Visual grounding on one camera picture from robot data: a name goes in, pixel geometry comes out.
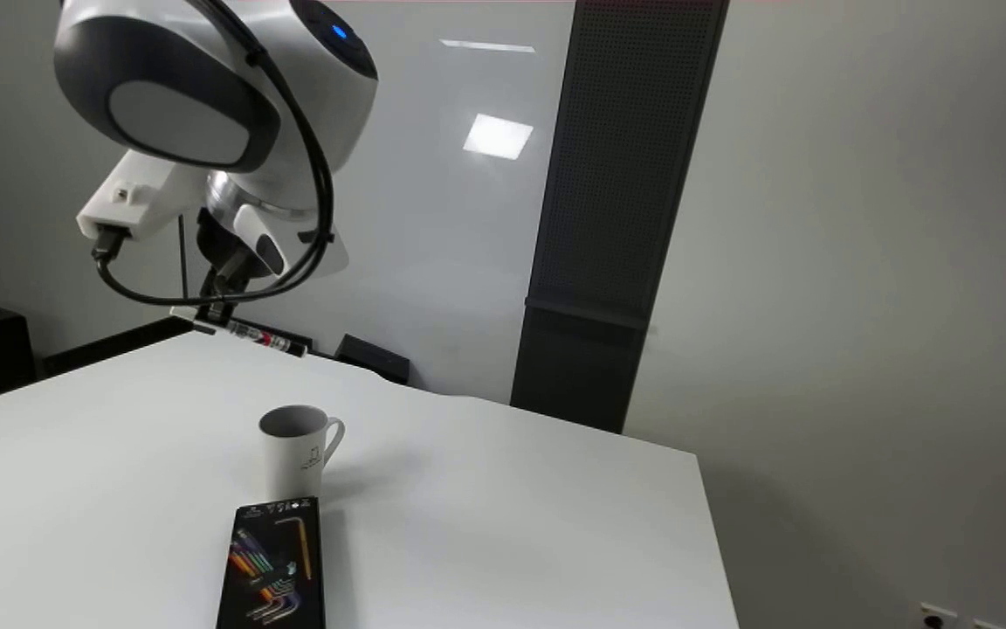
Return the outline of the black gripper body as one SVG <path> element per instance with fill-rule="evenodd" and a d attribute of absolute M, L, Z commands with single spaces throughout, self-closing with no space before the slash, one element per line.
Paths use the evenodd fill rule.
<path fill-rule="evenodd" d="M 248 291 L 250 280 L 266 275 L 260 257 L 231 234 L 208 210 L 196 216 L 196 247 L 208 261 L 200 298 L 221 303 Z"/>

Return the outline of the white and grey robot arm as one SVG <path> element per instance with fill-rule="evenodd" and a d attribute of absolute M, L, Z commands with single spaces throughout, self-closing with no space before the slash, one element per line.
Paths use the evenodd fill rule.
<path fill-rule="evenodd" d="M 319 273 L 376 93 L 328 0 L 60 0 L 52 73 L 123 147 L 75 214 L 100 275 L 180 216 L 207 257 L 186 308 L 211 326 Z"/>

